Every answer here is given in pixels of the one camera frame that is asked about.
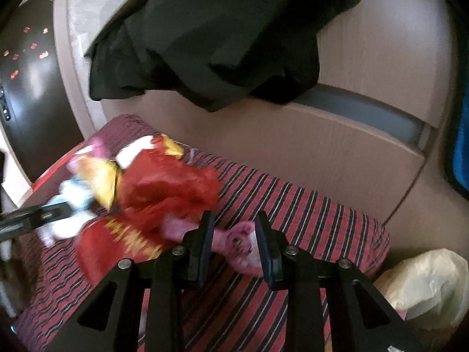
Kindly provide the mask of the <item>dark fridge door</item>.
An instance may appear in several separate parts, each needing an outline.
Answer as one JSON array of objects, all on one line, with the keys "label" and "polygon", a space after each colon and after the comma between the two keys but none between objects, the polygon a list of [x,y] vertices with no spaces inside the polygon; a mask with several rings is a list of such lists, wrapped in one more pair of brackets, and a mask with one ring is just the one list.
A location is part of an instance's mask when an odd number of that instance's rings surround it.
[{"label": "dark fridge door", "polygon": [[24,2],[1,30],[1,122],[31,182],[84,139],[60,74],[54,2]]}]

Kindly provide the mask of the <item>white blue wrapper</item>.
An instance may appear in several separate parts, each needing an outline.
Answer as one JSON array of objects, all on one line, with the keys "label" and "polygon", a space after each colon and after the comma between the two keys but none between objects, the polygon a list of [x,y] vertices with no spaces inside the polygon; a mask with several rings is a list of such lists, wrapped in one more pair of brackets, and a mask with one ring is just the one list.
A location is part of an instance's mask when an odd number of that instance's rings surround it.
[{"label": "white blue wrapper", "polygon": [[65,204],[69,213],[63,219],[54,219],[36,230],[43,245],[51,248],[55,241],[76,237],[84,225],[96,217],[91,210],[93,202],[92,189],[78,177],[61,182],[59,194],[46,206]]}]

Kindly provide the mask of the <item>black hanging cloth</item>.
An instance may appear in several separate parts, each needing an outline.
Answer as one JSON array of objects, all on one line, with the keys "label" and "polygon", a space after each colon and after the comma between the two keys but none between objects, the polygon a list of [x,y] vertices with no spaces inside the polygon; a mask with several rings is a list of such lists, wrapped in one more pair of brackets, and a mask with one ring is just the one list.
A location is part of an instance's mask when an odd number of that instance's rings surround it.
[{"label": "black hanging cloth", "polygon": [[317,35],[360,0],[129,0],[88,50],[89,95],[177,92],[218,111],[278,105],[318,83]]}]

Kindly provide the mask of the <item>yellowish plastic bin liner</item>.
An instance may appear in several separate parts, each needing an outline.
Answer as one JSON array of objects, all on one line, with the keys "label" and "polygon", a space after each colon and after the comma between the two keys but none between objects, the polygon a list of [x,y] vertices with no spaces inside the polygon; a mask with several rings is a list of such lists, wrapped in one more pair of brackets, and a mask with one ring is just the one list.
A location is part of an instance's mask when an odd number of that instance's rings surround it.
[{"label": "yellowish plastic bin liner", "polygon": [[468,261],[448,249],[406,259],[374,286],[417,328],[454,329],[468,312]]}]

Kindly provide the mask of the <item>blue microfiber towel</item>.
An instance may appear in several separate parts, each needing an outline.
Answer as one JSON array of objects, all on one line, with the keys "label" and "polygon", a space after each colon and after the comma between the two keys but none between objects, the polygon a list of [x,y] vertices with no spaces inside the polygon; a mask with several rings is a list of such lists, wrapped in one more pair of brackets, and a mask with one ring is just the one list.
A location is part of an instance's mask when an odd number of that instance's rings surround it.
[{"label": "blue microfiber towel", "polygon": [[469,177],[469,106],[468,106],[468,88],[466,88],[462,106],[461,115],[458,124],[457,137],[452,161],[452,171],[457,182],[467,191]]}]

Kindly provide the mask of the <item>red plaid tablecloth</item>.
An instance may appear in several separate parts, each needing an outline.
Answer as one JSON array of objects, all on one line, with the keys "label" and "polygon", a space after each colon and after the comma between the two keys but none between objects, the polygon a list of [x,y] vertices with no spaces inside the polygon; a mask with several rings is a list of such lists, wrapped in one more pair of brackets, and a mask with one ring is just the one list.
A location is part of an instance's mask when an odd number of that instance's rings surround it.
[{"label": "red plaid tablecloth", "polygon": [[[184,160],[215,168],[222,181],[215,224],[227,229],[265,211],[272,226],[315,258],[348,258],[372,276],[390,248],[377,220],[309,191],[194,148]],[[21,252],[36,294],[14,323],[29,351],[42,351],[91,290],[76,261],[71,239],[46,248],[33,234],[21,239]],[[211,258],[206,284],[183,299],[188,351],[282,351],[287,299],[259,278],[234,271],[219,255]]]}]

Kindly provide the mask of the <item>pink plastic spoon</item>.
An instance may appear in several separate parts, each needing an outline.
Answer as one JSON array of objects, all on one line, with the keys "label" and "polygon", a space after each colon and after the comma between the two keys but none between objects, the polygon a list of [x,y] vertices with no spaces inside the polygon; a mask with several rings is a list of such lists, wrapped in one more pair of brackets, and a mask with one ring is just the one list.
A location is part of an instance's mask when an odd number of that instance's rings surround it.
[{"label": "pink plastic spoon", "polygon": [[[168,240],[181,242],[186,233],[198,227],[186,219],[167,217],[161,226],[161,233]],[[211,250],[222,254],[236,272],[253,277],[263,276],[254,222],[242,221],[226,231],[214,229]]]}]

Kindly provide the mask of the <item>colourful snack wrapper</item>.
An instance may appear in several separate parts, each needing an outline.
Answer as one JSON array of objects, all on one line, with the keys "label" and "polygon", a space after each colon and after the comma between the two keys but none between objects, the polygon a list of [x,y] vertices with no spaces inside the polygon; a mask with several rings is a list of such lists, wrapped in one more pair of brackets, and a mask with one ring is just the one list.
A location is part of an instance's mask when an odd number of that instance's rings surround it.
[{"label": "colourful snack wrapper", "polygon": [[78,150],[68,163],[71,172],[90,188],[95,201],[109,211],[117,199],[117,190],[123,171],[144,150],[158,154],[183,157],[183,148],[166,134],[147,135],[125,145],[112,159],[99,138]]}]

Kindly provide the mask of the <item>red plastic bag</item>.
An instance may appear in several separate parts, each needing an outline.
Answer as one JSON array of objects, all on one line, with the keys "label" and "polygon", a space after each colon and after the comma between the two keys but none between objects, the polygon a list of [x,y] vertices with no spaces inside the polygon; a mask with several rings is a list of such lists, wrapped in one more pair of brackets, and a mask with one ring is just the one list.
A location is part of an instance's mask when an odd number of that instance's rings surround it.
[{"label": "red plastic bag", "polygon": [[216,207],[222,185],[214,168],[197,168],[155,149],[141,151],[118,185],[118,208],[123,220],[165,249],[182,239],[167,236],[167,219],[196,225],[203,212]]}]

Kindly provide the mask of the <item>red herbal tea can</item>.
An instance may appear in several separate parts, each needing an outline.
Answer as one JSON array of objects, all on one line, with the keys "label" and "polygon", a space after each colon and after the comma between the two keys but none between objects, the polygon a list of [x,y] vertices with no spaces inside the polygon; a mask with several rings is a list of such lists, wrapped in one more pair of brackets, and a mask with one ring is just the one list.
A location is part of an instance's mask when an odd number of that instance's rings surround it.
[{"label": "red herbal tea can", "polygon": [[76,258],[88,282],[97,285],[122,259],[136,263],[158,258],[173,242],[158,233],[145,233],[121,215],[86,223],[76,239]]}]

